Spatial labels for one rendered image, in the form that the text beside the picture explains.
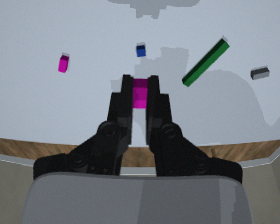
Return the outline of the magenta rod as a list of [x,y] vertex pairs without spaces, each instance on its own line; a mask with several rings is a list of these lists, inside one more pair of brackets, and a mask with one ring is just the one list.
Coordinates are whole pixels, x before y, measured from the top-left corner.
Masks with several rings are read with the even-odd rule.
[[59,61],[59,72],[65,73],[68,67],[69,57],[62,55]]
[[146,109],[148,79],[133,78],[133,108]]

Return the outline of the grey rod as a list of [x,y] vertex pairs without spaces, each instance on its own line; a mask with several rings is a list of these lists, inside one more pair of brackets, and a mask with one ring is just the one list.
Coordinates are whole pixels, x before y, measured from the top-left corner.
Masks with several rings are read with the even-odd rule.
[[260,78],[269,77],[269,74],[270,74],[270,71],[266,67],[266,68],[261,68],[261,69],[257,69],[257,70],[252,70],[250,76],[253,80],[256,80],[256,79],[260,79]]

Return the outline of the green rod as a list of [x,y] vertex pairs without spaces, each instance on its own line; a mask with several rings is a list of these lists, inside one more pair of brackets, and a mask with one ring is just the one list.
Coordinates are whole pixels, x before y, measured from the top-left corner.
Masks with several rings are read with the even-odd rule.
[[182,83],[189,87],[200,77],[230,46],[221,39],[182,79]]

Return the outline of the small blue cube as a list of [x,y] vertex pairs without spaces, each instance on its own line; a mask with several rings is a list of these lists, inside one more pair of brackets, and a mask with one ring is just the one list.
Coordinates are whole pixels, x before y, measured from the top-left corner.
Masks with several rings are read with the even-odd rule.
[[137,57],[146,56],[145,45],[136,46]]

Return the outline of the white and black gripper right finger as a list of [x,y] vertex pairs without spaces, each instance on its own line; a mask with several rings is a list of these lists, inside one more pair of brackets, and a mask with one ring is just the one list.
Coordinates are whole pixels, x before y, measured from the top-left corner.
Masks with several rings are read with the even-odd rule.
[[151,75],[147,83],[146,145],[154,154],[156,176],[220,175],[242,184],[240,164],[210,158],[183,137],[179,125],[172,122],[169,94],[160,94],[159,76]]

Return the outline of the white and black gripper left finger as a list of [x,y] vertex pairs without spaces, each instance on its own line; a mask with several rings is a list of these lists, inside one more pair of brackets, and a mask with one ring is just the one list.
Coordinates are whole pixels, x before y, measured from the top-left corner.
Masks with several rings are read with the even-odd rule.
[[111,93],[107,121],[98,126],[96,134],[69,154],[38,158],[33,180],[60,171],[120,176],[123,153],[132,142],[132,120],[133,77],[123,74],[121,92]]

